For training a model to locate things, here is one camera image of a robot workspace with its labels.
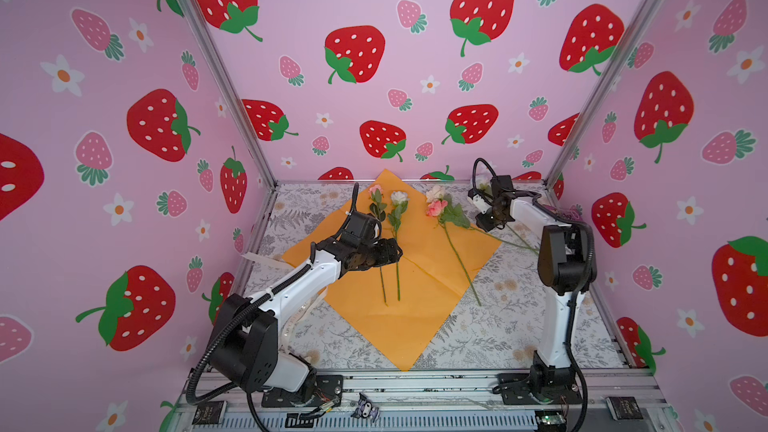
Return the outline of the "pale pink fake rose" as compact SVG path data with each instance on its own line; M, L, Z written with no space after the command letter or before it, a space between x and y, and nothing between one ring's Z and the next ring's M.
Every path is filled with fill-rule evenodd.
M381 223L383 224L386 220L387 214L386 214L386 207L387 205L383 202L383 193L382 188L379 184L375 184L372 187L369 188L369 195L371 199L371 204L369 206L370 213ZM379 269L379 275L381 279L381 285L382 285L382 294L384 303L387 303L387 295L386 295L386 287L384 284L384 277L383 277L383 269Z

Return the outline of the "orange wrapping paper sheet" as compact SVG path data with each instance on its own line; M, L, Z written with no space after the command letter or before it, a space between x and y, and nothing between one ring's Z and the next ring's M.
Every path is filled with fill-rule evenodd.
M291 350L321 368L479 369L502 361L509 346L472 329L473 313L490 310L475 283L500 241L427 213L423 193L390 171L375 181L387 195L409 197L397 242L404 255L383 267L349 272L300 322Z

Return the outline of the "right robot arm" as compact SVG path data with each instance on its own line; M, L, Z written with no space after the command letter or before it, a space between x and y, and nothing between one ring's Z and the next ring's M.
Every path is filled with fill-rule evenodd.
M516 188L511 176L496 174L483 158L473 164L471 183L468 198L479 210L475 222L482 231L519 223L535 234L537 273L545 288L543 338L529 373L499 375L493 392L507 405L586 403L586 380L572 342L580 306L596 277L591 227L545 206L539 193Z

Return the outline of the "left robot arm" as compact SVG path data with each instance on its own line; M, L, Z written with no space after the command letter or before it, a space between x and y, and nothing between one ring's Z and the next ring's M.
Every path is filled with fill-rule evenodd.
M197 406L232 389L246 393L276 389L305 404L315 395L316 370L280 350L285 322L348 272L396 264L403 251L382 237L381 221L357 210L359 186L340 228L309 246L308 258L262 292L233 294L221 306L205 352L190 373L186 402Z

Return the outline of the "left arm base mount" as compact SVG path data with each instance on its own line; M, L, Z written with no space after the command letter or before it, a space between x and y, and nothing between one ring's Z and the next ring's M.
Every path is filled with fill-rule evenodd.
M344 376L319 374L304 359L280 354L273 373L262 387L263 408L317 407L327 402L338 404Z

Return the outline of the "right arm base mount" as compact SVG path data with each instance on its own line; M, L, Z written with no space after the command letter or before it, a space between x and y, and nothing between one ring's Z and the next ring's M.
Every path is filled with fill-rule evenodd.
M501 373L492 387L505 405L580 405L582 395L570 369Z

